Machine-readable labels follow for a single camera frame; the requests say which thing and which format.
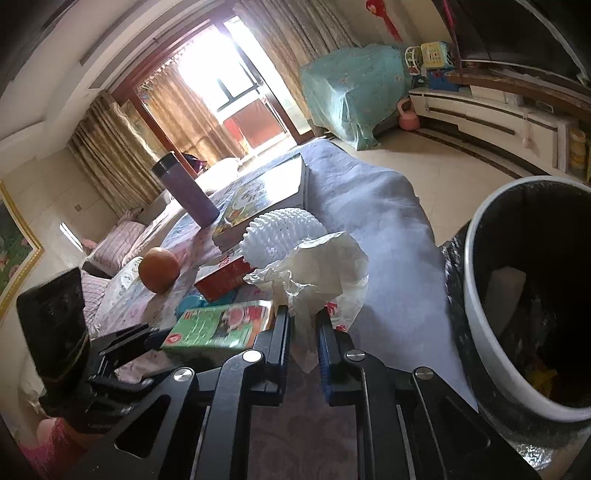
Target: picture frame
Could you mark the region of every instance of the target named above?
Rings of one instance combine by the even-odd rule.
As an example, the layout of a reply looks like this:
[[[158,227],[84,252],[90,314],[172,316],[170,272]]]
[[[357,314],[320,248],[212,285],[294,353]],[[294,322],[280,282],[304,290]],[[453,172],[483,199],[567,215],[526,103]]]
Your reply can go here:
[[[0,325],[45,249],[0,181]]]

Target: book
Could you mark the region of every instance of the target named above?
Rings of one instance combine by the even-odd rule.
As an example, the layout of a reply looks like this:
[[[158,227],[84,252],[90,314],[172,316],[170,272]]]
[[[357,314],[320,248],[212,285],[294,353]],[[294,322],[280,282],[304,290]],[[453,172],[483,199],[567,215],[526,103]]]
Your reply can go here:
[[[251,220],[281,208],[306,208],[308,167],[300,154],[239,187],[213,231],[213,243],[222,252],[242,240]]]

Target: curtain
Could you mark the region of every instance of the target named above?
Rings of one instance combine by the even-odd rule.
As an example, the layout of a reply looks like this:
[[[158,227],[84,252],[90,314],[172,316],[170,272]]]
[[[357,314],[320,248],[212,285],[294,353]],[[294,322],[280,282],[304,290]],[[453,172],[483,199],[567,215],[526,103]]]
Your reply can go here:
[[[68,146],[119,216],[150,204],[164,190],[151,171],[158,157],[108,93],[92,102]]]
[[[360,46],[330,0],[240,0],[234,11],[255,36],[306,120],[300,67],[344,47]]]
[[[193,154],[209,165],[246,155],[238,140],[183,80],[176,61],[160,68],[145,82],[139,96],[181,152]]]

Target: pink pillow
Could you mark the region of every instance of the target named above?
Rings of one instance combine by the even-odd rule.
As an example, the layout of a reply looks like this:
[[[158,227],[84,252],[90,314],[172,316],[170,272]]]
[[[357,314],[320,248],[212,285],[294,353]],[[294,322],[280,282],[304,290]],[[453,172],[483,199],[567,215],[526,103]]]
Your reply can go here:
[[[93,332],[98,331],[95,328],[95,315],[99,309],[100,303],[103,301],[107,287],[109,286],[110,280],[107,278],[99,278],[90,275],[89,273],[82,270],[82,296],[84,297],[84,320],[86,327],[90,332],[91,338]]]
[[[92,252],[93,262],[98,262],[117,273],[123,267],[123,259],[131,250],[146,226],[125,220],[120,222]]]

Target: trash can rim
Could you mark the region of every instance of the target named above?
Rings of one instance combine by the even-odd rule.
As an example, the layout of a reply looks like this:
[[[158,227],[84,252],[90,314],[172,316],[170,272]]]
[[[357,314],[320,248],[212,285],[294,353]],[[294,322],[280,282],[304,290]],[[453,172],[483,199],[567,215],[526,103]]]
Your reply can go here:
[[[515,400],[550,420],[562,422],[574,422],[591,419],[591,407],[574,408],[553,402],[536,391],[527,380],[518,372],[511,360],[507,357],[501,344],[493,333],[484,313],[482,303],[476,289],[474,275],[473,246],[476,239],[476,231],[482,216],[488,207],[503,193],[516,186],[525,183],[536,183],[539,181],[550,181],[555,183],[568,184],[584,192],[591,194],[591,188],[573,179],[554,176],[531,176],[509,182],[491,193],[484,202],[477,208],[468,232],[464,250],[465,280],[464,295],[466,314],[470,331],[474,338],[476,349],[481,357],[489,375],[501,391],[511,391]]]

